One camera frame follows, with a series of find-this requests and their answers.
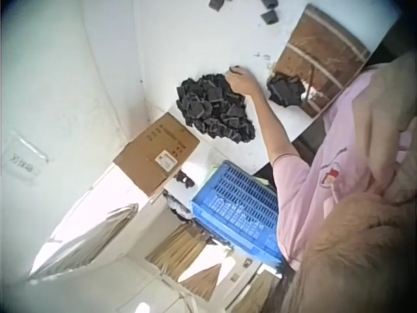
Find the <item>curtain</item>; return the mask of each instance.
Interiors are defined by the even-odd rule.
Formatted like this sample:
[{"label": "curtain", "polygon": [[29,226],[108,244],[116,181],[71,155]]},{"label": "curtain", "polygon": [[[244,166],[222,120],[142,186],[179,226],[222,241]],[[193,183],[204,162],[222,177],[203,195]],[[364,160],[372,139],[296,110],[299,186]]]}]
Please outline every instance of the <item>curtain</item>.
[{"label": "curtain", "polygon": [[106,215],[83,235],[65,243],[29,276],[30,280],[60,275],[93,262],[136,216],[138,204],[127,205]]},{"label": "curtain", "polygon": [[197,259],[206,246],[209,234],[194,224],[183,224],[160,243],[145,259],[165,269],[173,280],[179,277]]},{"label": "curtain", "polygon": [[198,295],[204,300],[210,301],[214,289],[216,288],[221,269],[222,263],[216,264],[215,266],[194,274],[184,282],[181,282],[181,284],[194,295]]},{"label": "curtain", "polygon": [[258,313],[268,297],[271,285],[276,285],[279,278],[268,271],[263,271],[253,281],[246,295],[232,309],[232,313]]}]

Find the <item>hair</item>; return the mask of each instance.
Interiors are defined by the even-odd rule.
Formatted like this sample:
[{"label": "hair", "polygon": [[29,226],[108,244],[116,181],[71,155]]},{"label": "hair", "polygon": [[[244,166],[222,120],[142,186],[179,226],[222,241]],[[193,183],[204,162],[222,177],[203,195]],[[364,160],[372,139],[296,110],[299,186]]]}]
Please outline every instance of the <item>hair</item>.
[{"label": "hair", "polygon": [[409,212],[406,223],[381,221],[331,246],[311,245],[280,309],[266,312],[417,312],[416,209]]}]

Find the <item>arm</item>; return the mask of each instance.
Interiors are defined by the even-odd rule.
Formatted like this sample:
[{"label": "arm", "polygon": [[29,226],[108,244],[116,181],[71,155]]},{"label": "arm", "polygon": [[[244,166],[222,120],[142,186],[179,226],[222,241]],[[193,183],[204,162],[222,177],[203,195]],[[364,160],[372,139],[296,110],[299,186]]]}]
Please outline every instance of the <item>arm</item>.
[{"label": "arm", "polygon": [[299,157],[297,150],[289,141],[284,126],[272,111],[262,90],[259,89],[259,91],[251,95],[251,97],[261,126],[262,137],[266,152],[268,153],[269,162],[274,164],[274,162],[283,155],[296,155]]},{"label": "arm", "polygon": [[248,70],[235,67],[227,72],[226,79],[234,92],[252,98],[270,163],[273,164],[283,155],[298,156],[298,152],[289,141],[282,123],[272,111],[261,86],[252,74]]}]

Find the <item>white table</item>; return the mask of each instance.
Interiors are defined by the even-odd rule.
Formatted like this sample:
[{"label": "white table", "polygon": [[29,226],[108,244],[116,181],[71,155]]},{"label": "white table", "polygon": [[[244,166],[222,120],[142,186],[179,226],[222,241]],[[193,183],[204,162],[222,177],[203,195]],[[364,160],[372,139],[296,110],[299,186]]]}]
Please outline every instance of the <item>white table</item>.
[{"label": "white table", "polygon": [[[186,78],[225,72],[231,65],[249,68],[264,85],[274,62],[295,28],[307,3],[333,17],[365,46],[374,51],[399,16],[388,0],[280,0],[280,22],[265,25],[266,12],[260,0],[226,1],[216,12],[209,0],[141,0],[136,8],[138,53],[145,99],[162,112],[184,119],[175,105],[176,86]],[[291,140],[307,129],[313,119],[299,108],[272,104]],[[203,183],[214,165],[229,159],[253,174],[267,162],[259,122],[253,105],[247,105],[256,137],[250,143],[235,144],[225,138],[212,139],[190,129],[201,143],[182,167],[197,186],[180,188],[177,182],[168,191],[186,201]]]}]

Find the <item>wooden slats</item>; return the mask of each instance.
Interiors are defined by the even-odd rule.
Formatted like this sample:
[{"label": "wooden slats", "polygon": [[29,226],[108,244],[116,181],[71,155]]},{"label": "wooden slats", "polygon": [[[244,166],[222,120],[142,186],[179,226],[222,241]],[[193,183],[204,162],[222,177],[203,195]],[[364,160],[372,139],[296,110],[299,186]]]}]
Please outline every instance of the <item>wooden slats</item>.
[{"label": "wooden slats", "polygon": [[307,5],[274,72],[298,75],[305,84],[311,82],[310,104],[303,103],[302,109],[314,117],[352,81],[370,55],[346,29]]}]

